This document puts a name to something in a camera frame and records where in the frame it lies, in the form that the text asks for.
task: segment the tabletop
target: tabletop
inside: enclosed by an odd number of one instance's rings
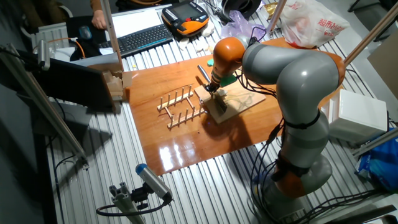
[[[291,47],[284,39],[268,40],[265,43]],[[201,65],[210,74],[212,68],[207,66],[207,61],[211,58],[208,55],[132,73],[132,86],[127,89],[127,97],[147,165],[157,175],[265,141],[282,119],[277,100],[269,96],[221,124],[204,113],[169,129],[168,114],[164,110],[157,111],[160,98],[167,99],[169,93],[173,98],[175,91],[180,91],[182,87],[187,90],[192,85],[193,91],[206,83],[197,65]],[[190,99],[199,108],[196,95]],[[179,112],[185,114],[187,108],[188,103],[182,101],[171,106],[170,112],[177,116]]]

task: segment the small wooden block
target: small wooden block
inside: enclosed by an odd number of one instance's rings
[[[157,110],[160,111],[163,108],[167,107],[167,106],[172,106],[182,100],[184,100],[185,98],[191,97],[193,95],[193,92],[189,92],[184,94],[183,96],[178,96],[176,99],[172,99],[169,102],[163,103],[162,105],[157,106]]]
[[[223,96],[227,109],[225,113],[220,113],[217,109],[218,105],[216,105],[215,100],[211,98],[210,93],[205,90],[204,86],[195,88],[195,93],[203,100],[211,116],[218,124],[266,99],[266,96],[263,94],[246,90],[238,81],[223,89],[227,91],[227,94]]]

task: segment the green object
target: green object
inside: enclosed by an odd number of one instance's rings
[[[210,60],[207,61],[207,66],[211,67],[213,65],[214,65],[214,60],[213,59],[210,59]]]
[[[234,75],[230,75],[228,77],[224,77],[224,78],[221,79],[220,86],[221,87],[228,86],[228,85],[236,82],[236,80],[238,80],[238,79]]]

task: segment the person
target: person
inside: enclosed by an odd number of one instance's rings
[[[100,0],[90,0],[90,5],[93,9],[93,20],[91,23],[97,29],[106,29],[104,12],[102,11]]]
[[[18,0],[18,3],[28,21],[28,32],[67,20],[67,15],[59,8],[60,4],[56,0]]]

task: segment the black keyboard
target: black keyboard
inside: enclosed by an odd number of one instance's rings
[[[127,57],[173,41],[173,35],[162,24],[118,38],[120,54]],[[112,47],[111,42],[98,44],[100,48]]]

